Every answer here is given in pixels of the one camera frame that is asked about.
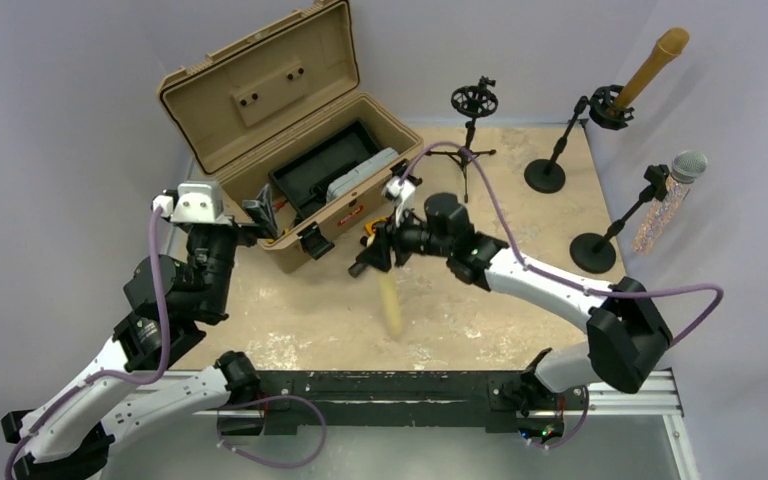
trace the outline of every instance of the silver microphone head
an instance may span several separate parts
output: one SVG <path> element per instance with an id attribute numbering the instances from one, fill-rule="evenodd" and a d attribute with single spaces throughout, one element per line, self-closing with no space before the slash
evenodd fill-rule
<path id="1" fill-rule="evenodd" d="M 708 168 L 708 159 L 702 152 L 685 150 L 673 160 L 673 168 L 670 175 L 681 183 L 693 183 L 694 180 L 705 173 Z"/>

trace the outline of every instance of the tan hard case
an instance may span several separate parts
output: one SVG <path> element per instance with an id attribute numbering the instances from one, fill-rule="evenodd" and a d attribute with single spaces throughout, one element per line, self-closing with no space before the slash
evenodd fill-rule
<path id="1" fill-rule="evenodd" d="M 324 255 L 334 239 L 381 206 L 390 169 L 422 150 L 416 132 L 371 95 L 356 91 L 360 78 L 351 26 L 347 0 L 317 0 L 206 55 L 198 65 L 182 67 L 158 88 L 163 109 L 202 172 L 222 186 L 226 212 L 238 221 L 247 218 L 240 202 L 272 183 L 270 171 L 356 119 L 381 148 L 399 153 L 387 168 L 276 241 L 260 242 L 287 273 Z"/>

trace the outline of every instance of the wall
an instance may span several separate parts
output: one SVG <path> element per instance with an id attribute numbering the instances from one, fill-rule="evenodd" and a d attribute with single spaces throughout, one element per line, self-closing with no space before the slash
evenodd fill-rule
<path id="1" fill-rule="evenodd" d="M 151 198 L 183 175 L 133 17 L 0 1 L 0 417 L 47 400 L 124 317 Z M 0 434 L 0 472 L 8 452 Z"/>
<path id="2" fill-rule="evenodd" d="M 221 47 L 310 0 L 133 0 L 168 69 Z M 361 88 L 411 123 L 462 124 L 451 92 L 498 81 L 485 123 L 560 122 L 575 100 L 610 82 L 655 0 L 353 0 Z M 587 45 L 599 45 L 594 54 Z"/>
<path id="3" fill-rule="evenodd" d="M 680 25 L 684 54 L 635 102 L 621 132 L 588 128 L 614 216 L 643 187 L 647 164 L 681 150 L 710 160 L 650 256 L 620 236 L 627 270 L 650 288 L 714 281 L 726 290 L 714 315 L 671 352 L 703 478 L 768 478 L 768 4 L 661 1 L 617 81 L 655 39 Z M 708 301 L 658 301 L 677 332 Z"/>

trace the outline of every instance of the case lid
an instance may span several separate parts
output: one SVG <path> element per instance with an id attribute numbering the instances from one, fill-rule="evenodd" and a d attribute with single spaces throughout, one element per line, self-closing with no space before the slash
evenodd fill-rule
<path id="1" fill-rule="evenodd" d="M 168 75 L 158 97 L 213 174 L 359 81 L 348 1 L 317 0 Z"/>

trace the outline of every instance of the toolbox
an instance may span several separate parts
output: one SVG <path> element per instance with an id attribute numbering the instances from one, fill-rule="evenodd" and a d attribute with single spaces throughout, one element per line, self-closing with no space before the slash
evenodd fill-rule
<path id="1" fill-rule="evenodd" d="M 317 0 L 182 67 L 158 88 L 199 168 L 222 186 L 226 213 L 246 221 L 241 202 L 267 183 L 282 210 L 292 210 L 278 216 L 285 233 L 260 241 L 287 273 L 323 257 L 375 212 L 387 181 L 422 150 L 416 132 L 357 91 L 351 27 L 347 0 Z M 323 200 L 330 180 L 388 148 L 397 152 L 392 162 Z"/>

